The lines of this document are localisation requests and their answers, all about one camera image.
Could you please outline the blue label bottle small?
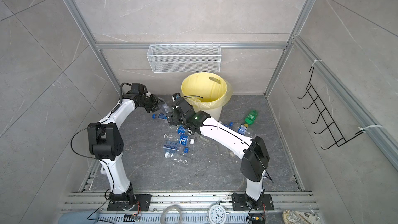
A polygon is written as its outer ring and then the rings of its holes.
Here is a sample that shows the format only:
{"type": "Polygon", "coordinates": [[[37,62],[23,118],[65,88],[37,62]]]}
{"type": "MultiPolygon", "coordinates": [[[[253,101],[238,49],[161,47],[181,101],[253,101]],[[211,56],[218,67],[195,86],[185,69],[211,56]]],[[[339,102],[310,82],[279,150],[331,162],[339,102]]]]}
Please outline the blue label bottle small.
{"type": "Polygon", "coordinates": [[[163,113],[159,113],[159,114],[153,114],[152,115],[153,119],[158,119],[158,120],[162,120],[162,121],[167,121],[167,117],[165,114],[163,113]]]}

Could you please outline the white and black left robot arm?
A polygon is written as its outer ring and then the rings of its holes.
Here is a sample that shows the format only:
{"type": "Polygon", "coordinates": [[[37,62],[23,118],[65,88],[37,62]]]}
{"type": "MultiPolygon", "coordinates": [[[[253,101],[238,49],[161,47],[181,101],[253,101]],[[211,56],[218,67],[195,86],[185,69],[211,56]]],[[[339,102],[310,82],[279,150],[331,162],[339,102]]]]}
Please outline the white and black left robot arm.
{"type": "Polygon", "coordinates": [[[100,162],[110,183],[109,200],[116,203],[134,204],[132,183],[127,178],[122,163],[124,142],[119,128],[136,108],[147,113],[159,110],[164,101],[150,93],[143,84],[122,83],[119,101],[99,122],[90,123],[85,129],[88,134],[89,152],[100,162]]]}

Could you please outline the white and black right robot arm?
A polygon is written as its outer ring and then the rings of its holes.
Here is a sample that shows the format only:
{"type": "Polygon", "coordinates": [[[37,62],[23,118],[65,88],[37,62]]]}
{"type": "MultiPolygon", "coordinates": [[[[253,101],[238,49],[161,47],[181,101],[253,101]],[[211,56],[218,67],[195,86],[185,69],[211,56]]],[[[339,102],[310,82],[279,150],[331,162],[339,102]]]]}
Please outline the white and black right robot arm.
{"type": "Polygon", "coordinates": [[[199,134],[210,138],[241,159],[240,171],[247,179],[244,194],[246,204],[258,210],[265,204],[263,180],[269,177],[267,166],[269,154],[264,141],[256,136],[251,138],[239,134],[219,123],[210,114],[204,111],[196,112],[186,98],[173,95],[173,103],[160,104],[159,109],[167,117],[170,125],[182,125],[190,134],[199,134]]]}

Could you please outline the white bin with yellow bag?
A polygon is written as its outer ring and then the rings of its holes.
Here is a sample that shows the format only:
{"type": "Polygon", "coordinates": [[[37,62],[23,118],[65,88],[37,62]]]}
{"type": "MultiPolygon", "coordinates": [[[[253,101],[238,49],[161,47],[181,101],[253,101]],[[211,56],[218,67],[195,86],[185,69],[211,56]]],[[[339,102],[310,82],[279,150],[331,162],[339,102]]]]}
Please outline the white bin with yellow bag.
{"type": "Polygon", "coordinates": [[[204,111],[219,120],[222,108],[232,96],[233,88],[227,80],[217,74],[201,72],[184,79],[181,93],[195,111],[204,111]]]}

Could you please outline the blue label bottle white cap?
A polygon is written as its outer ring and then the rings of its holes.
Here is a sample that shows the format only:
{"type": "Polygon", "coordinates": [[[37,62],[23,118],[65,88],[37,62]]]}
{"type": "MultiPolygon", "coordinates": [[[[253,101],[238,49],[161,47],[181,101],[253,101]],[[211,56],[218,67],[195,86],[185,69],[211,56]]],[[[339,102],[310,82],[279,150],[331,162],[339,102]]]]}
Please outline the blue label bottle white cap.
{"type": "Polygon", "coordinates": [[[180,135],[188,135],[189,134],[188,130],[185,129],[182,125],[180,125],[177,128],[177,133],[180,134],[180,135]]]}

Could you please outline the clear bottle blue cap bottom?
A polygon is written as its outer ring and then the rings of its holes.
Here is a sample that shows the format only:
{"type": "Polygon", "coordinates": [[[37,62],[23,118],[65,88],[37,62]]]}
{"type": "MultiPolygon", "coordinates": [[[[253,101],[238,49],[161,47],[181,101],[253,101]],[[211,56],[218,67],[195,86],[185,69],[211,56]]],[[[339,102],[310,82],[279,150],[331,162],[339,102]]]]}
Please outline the clear bottle blue cap bottom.
{"type": "Polygon", "coordinates": [[[165,152],[169,153],[186,154],[189,152],[189,148],[187,146],[183,146],[180,143],[175,143],[171,141],[166,141],[163,145],[163,149],[165,152]]]}

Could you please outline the crushed clear bottle white cap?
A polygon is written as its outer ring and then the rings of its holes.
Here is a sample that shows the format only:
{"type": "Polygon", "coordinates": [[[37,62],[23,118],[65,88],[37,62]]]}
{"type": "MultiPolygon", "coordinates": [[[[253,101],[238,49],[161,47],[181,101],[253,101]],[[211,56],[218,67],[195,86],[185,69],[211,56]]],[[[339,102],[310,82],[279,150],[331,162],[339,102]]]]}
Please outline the crushed clear bottle white cap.
{"type": "Polygon", "coordinates": [[[185,155],[180,155],[178,153],[166,152],[164,154],[164,157],[172,161],[173,163],[183,167],[187,167],[191,163],[190,158],[185,155]]]}

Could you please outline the blue label bottle right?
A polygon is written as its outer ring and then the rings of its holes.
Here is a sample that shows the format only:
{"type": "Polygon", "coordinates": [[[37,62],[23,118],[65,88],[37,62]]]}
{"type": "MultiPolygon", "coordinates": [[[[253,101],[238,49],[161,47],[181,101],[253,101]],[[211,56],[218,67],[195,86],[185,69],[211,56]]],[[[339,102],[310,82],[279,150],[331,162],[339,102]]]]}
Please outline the blue label bottle right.
{"type": "Polygon", "coordinates": [[[232,129],[234,127],[234,123],[233,122],[229,122],[229,123],[224,123],[223,124],[225,127],[232,129]]]}

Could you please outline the green bottle right side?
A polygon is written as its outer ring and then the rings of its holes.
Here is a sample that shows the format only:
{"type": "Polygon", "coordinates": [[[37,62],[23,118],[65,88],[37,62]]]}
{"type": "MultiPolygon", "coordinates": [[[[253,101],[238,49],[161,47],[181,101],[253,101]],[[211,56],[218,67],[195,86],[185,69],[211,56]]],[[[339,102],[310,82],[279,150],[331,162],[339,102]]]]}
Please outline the green bottle right side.
{"type": "Polygon", "coordinates": [[[245,123],[247,125],[252,125],[252,124],[254,124],[257,117],[258,117],[258,111],[251,110],[245,117],[245,123]]]}

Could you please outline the clear tube loop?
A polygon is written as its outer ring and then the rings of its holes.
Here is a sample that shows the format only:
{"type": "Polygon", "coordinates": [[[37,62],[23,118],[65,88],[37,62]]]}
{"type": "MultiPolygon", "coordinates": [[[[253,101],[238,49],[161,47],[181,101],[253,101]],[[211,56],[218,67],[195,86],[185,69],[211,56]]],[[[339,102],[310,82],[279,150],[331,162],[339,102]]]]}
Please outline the clear tube loop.
{"type": "Polygon", "coordinates": [[[177,223],[182,224],[183,216],[181,208],[177,205],[168,206],[161,214],[160,224],[166,224],[168,217],[177,217],[177,223]]]}

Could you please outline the white analog clock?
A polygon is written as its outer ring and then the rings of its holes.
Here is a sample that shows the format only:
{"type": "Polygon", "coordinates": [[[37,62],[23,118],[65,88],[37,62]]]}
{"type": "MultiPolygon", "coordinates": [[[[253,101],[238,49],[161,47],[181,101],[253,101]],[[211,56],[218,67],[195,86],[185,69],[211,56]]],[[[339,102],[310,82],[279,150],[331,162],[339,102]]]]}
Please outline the white analog clock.
{"type": "Polygon", "coordinates": [[[225,224],[228,212],[220,204],[212,205],[208,210],[208,221],[210,224],[225,224]]]}

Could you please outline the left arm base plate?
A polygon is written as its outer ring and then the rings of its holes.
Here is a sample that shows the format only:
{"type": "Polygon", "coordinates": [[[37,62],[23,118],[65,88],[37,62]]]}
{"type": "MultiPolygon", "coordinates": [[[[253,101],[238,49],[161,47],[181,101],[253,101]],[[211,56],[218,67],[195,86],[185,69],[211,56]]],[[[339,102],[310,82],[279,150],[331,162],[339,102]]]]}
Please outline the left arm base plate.
{"type": "Polygon", "coordinates": [[[148,211],[152,195],[110,194],[108,211],[148,211]]]}

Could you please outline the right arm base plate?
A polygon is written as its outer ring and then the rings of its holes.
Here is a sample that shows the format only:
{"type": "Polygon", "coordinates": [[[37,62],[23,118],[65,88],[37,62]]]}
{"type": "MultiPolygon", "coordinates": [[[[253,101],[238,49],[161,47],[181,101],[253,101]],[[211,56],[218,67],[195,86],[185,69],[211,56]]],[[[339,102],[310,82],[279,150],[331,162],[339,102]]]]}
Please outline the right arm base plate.
{"type": "Polygon", "coordinates": [[[232,206],[234,211],[248,211],[248,210],[265,210],[273,211],[275,209],[272,196],[270,194],[262,194],[258,200],[254,200],[247,196],[246,193],[231,194],[232,206]]]}

